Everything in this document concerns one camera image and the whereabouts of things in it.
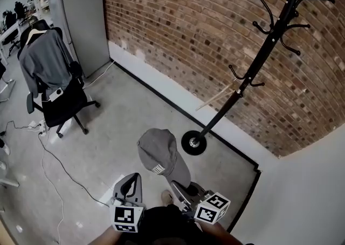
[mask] gray cap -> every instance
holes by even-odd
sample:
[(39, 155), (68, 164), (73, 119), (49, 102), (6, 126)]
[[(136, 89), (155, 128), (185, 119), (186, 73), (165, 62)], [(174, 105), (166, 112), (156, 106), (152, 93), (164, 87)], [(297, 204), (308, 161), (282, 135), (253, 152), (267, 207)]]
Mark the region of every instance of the gray cap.
[(147, 170), (163, 175), (168, 182), (176, 181), (187, 188), (190, 172), (177, 151), (176, 138), (168, 130), (152, 128), (137, 142), (139, 157)]

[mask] shoe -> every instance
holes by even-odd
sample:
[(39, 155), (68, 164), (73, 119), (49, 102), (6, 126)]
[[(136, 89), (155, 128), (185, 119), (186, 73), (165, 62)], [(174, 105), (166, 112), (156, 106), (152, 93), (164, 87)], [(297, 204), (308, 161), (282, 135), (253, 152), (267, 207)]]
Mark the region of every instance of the shoe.
[(11, 153), (11, 149), (8, 147), (7, 144), (5, 144), (4, 147), (2, 147), (2, 149), (4, 149), (4, 151), (7, 155), (9, 155)]
[(6, 170), (7, 169), (7, 165), (6, 165), (5, 162), (0, 161), (0, 169), (2, 169), (2, 170)]
[(174, 204), (173, 196), (172, 196), (171, 192), (168, 191), (167, 189), (162, 192), (161, 199), (162, 199), (162, 203), (165, 207), (167, 205)]

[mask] gray shirt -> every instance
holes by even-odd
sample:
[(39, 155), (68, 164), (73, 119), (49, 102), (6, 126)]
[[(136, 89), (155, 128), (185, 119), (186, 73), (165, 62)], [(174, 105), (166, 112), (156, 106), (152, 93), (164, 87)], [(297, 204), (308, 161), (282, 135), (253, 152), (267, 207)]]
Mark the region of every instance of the gray shirt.
[(72, 79), (67, 65), (73, 59), (56, 30), (47, 30), (32, 44), (25, 45), (19, 62), (29, 91), (35, 98), (38, 97), (37, 78), (48, 86), (47, 97), (58, 88), (64, 90)]

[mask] brick wall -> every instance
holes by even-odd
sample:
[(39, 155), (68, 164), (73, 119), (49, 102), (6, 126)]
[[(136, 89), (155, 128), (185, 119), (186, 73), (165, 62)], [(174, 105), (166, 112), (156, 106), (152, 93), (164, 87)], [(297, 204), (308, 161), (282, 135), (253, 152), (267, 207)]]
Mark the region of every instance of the brick wall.
[[(265, 0), (276, 20), (285, 0)], [(277, 156), (312, 144), (345, 120), (345, 4), (304, 1), (296, 23), (311, 29), (289, 30), (277, 44), (255, 83), (227, 118)], [(259, 0), (105, 0), (108, 38), (145, 58), (162, 73), (206, 101), (226, 85), (240, 82), (268, 27)], [(213, 104), (219, 109), (227, 98)]]

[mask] coat rack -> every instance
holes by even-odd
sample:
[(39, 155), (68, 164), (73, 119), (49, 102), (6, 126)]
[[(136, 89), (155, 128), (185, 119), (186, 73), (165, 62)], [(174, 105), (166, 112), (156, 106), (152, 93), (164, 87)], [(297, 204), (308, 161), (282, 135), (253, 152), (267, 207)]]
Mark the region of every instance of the coat rack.
[(291, 28), (310, 28), (309, 24), (291, 24), (289, 25), (290, 21), (298, 17), (298, 12), (296, 8), (303, 0), (286, 0), (285, 5), (280, 13), (280, 16), (276, 23), (274, 24), (273, 15), (266, 4), (264, 0), (260, 0), (263, 5), (265, 6), (266, 10), (270, 14), (271, 23), (270, 23), (270, 29), (264, 30), (261, 28), (261, 26), (257, 22), (253, 22), (253, 25), (259, 29), (262, 33), (268, 35), (264, 44), (262, 45), (261, 49), (259, 50), (257, 56), (255, 57), (254, 61), (252, 62), (251, 66), (247, 70), (247, 72), (244, 74), (243, 77), (238, 76), (235, 73), (235, 70), (231, 65), (229, 65), (229, 68), (233, 75), (239, 79), (243, 80), (240, 87), (234, 91), (234, 93), (231, 95), (231, 97), (227, 100), (227, 102), (223, 105), (223, 107), (219, 110), (219, 112), (214, 116), (214, 118), (205, 126), (205, 128), (199, 132), (199, 131), (188, 131), (182, 136), (181, 144), (182, 148), (185, 150), (187, 154), (190, 155), (200, 155), (202, 154), (207, 147), (207, 141), (205, 138), (205, 135), (214, 127), (215, 124), (217, 124), (220, 119), (225, 116), (225, 114), (228, 112), (229, 109), (241, 98), (243, 97), (243, 92), (247, 88), (248, 85), (251, 85), (252, 87), (259, 87), (264, 86), (265, 83), (257, 83), (254, 84), (253, 80), (255, 76), (260, 71), (261, 67), (269, 57), (270, 53), (272, 52), (273, 48), (275, 47), (275, 44), (278, 40), (280, 40), (281, 44), (288, 50), (292, 51), (293, 53), (297, 54), (298, 56), (301, 55), (301, 52), (299, 50), (293, 49), (289, 46), (287, 46), (282, 37), (284, 33), (291, 29)]

